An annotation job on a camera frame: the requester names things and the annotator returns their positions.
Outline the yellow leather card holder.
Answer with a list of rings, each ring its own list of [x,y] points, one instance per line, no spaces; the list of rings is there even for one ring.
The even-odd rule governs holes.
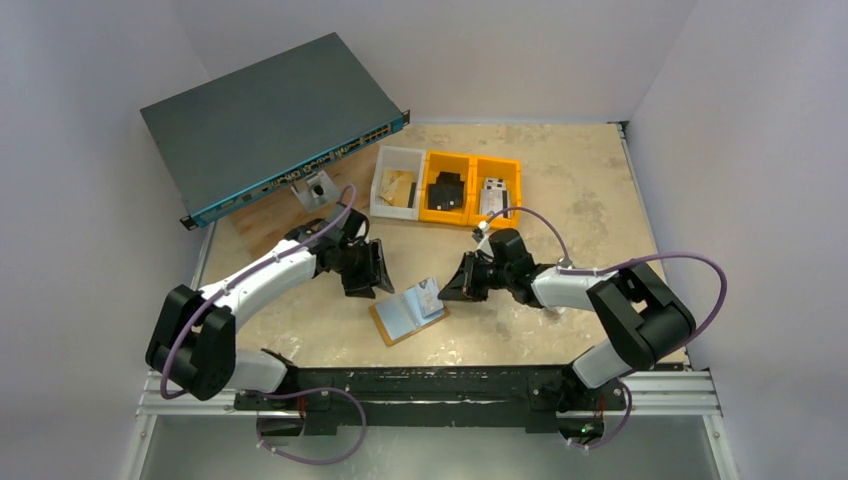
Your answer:
[[[450,315],[449,309],[444,305],[441,315],[422,318],[413,304],[411,287],[371,305],[369,313],[387,346],[393,346]]]

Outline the white VIP card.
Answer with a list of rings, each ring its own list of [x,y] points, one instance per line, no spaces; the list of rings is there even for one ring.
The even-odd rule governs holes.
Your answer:
[[[481,190],[479,200],[479,214],[485,217],[509,208],[511,198],[508,190]]]
[[[441,315],[444,311],[444,303],[438,297],[440,288],[434,277],[427,277],[418,281],[411,287],[413,304],[418,308],[422,318]]]

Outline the black card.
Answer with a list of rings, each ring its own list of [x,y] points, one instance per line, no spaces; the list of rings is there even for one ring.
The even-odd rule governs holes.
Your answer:
[[[464,206],[464,189],[447,185],[429,184],[427,187],[427,209],[451,211]]]
[[[443,171],[438,174],[435,185],[447,185],[463,190],[465,183],[459,173]]]

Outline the gold cards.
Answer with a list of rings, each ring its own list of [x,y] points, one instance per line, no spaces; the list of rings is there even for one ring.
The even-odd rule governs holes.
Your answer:
[[[414,202],[417,180],[412,171],[384,170],[378,194],[387,205],[410,208]]]

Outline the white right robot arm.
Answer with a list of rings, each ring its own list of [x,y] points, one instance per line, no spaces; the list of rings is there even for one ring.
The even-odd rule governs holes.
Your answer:
[[[483,302],[492,290],[506,290],[516,302],[532,308],[596,314],[606,340],[571,362],[561,381],[564,399],[576,407],[596,399],[608,381],[653,367],[696,330],[692,313],[650,266],[637,263],[610,273],[579,273],[538,263],[512,228],[495,232],[466,252],[438,297]]]

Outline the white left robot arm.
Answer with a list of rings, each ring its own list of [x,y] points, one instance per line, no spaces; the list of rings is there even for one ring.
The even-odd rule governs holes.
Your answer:
[[[169,291],[145,353],[162,376],[161,396],[204,401],[236,389],[259,392],[275,409],[292,405],[293,364],[267,349],[238,349],[237,333],[272,301],[325,272],[339,275],[347,297],[393,292],[382,244],[369,232],[366,215],[339,205],[328,218],[293,228],[238,272],[199,289],[181,284]]]

